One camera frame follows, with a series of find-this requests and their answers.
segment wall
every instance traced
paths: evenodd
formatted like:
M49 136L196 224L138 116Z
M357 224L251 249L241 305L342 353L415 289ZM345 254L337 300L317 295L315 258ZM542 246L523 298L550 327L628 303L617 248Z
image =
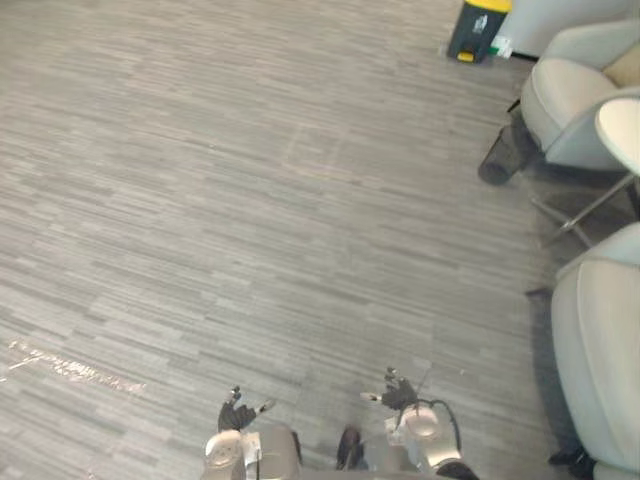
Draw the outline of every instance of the wall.
M514 52L540 56L553 36L567 27L638 16L640 0L513 0L498 35Z

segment white armchair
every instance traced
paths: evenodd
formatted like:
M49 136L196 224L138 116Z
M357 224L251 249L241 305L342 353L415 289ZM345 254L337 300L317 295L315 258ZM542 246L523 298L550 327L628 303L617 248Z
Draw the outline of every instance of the white armchair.
M640 19L571 28L554 37L521 96L522 117L547 162L623 170L601 144L594 118L608 100L640 97L640 85L619 88L602 72L638 41Z
M558 273L552 329L576 431L596 480L640 478L640 223Z

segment black cable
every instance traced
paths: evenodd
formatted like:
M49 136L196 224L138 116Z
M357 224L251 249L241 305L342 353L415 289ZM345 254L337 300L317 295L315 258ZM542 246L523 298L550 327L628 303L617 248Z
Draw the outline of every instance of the black cable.
M434 405L442 405L447 410L447 413L449 414L449 418L451 419L451 424L453 425L453 432L456 437L456 447L458 448L458 451L462 454L462 438L460 437L460 427L458 426L458 420L456 419L456 416L454 415L453 410L451 410L451 407L449 407L447 402L445 402L444 400L439 400L439 399L425 400L424 398L418 398L418 400L415 403L410 403L405 405L402 408L402 410L400 410L400 414L398 415L398 420L396 421L396 429L400 426L400 421L402 420L402 416L404 415L404 412L406 412L407 409L410 407L414 407L417 410L420 403L424 403L429 408L433 408Z
M427 400L423 400L423 399L418 399L418 400L423 402L428 402ZM430 404L430 406L439 404L447 409L447 413L449 414L449 418L451 419L451 423L453 424L453 432L456 436L456 447L458 447L458 451L462 453L462 438L460 438L460 427L458 426L458 420L456 419L456 416L454 415L453 410L451 410L451 407L449 407L449 404L444 400L439 400L437 398L434 400L431 400L430 402L428 402L428 404Z

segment white tabletop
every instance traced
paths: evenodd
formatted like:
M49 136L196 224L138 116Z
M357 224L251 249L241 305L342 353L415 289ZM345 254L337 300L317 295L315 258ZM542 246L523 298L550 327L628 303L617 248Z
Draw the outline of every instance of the white tabletop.
M640 99L619 98L605 103L596 115L596 131L611 154L640 175Z

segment black trash can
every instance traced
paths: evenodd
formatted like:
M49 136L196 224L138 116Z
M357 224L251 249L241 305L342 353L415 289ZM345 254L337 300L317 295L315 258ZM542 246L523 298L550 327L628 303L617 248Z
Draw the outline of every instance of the black trash can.
M465 0L447 55L461 62L482 62L510 11L511 0Z

